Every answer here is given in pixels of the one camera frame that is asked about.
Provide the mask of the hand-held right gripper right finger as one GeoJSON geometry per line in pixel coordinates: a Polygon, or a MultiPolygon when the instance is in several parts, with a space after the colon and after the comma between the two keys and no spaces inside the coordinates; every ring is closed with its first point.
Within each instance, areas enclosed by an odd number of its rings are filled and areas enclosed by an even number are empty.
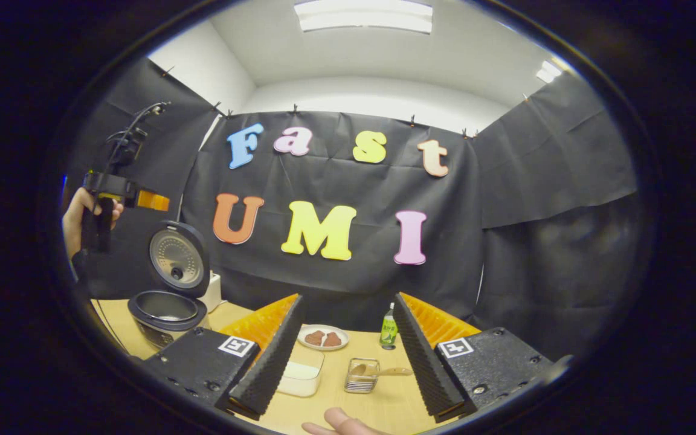
{"type": "Polygon", "coordinates": [[[544,383],[555,369],[504,327],[479,330],[403,292],[394,304],[404,350],[436,423],[499,407],[544,383]]]}

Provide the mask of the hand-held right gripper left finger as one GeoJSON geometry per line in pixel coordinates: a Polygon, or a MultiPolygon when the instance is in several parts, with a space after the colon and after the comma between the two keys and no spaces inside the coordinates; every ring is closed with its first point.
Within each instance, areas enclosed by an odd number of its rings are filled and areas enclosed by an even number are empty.
{"type": "Polygon", "coordinates": [[[190,402],[259,419],[281,382],[303,319],[303,298],[292,294],[218,332],[194,328],[141,366],[190,402]]]}

